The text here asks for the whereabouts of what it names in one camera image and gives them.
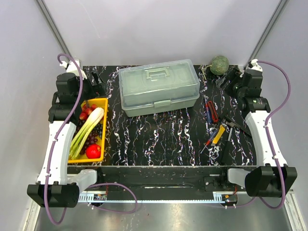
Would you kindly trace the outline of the translucent green tool box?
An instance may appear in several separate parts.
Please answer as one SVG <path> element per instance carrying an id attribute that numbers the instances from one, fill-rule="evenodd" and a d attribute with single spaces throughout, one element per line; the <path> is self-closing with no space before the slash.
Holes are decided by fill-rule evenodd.
<path id="1" fill-rule="evenodd" d="M 200 97 L 200 81 L 189 59 L 122 68 L 118 77 L 128 117 L 192 107 Z"/>

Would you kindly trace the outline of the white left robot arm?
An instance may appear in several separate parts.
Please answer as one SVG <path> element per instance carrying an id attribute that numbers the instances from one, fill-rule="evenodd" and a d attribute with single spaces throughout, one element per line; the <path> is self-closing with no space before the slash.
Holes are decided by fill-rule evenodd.
<path id="1" fill-rule="evenodd" d="M 104 185 L 104 178 L 93 169 L 82 170 L 69 178 L 67 164 L 82 103 L 98 98 L 106 109 L 104 96 L 107 85 L 97 71 L 92 71 L 90 77 L 83 74 L 83 79 L 80 79 L 77 70 L 79 60 L 60 65 L 65 68 L 65 73 L 56 79 L 57 91 L 48 112 L 49 141 L 44 164 L 36 183 L 28 185 L 27 195 L 40 207 L 73 208 L 78 203 L 80 193 L 89 186 L 99 190 Z"/>

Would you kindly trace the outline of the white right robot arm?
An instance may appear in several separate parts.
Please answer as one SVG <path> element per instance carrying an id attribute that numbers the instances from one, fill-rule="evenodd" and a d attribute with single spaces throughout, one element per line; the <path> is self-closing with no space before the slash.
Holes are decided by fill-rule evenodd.
<path id="1" fill-rule="evenodd" d="M 244 71 L 232 67 L 216 81 L 219 88 L 236 99 L 257 156 L 256 169 L 229 168 L 227 174 L 219 178 L 219 185 L 226 191 L 239 185 L 251 197 L 283 199 L 296 180 L 297 171 L 295 167 L 288 166 L 272 127 L 271 117 L 281 107 L 271 110 L 268 100 L 261 96 L 262 63 L 253 59 Z"/>

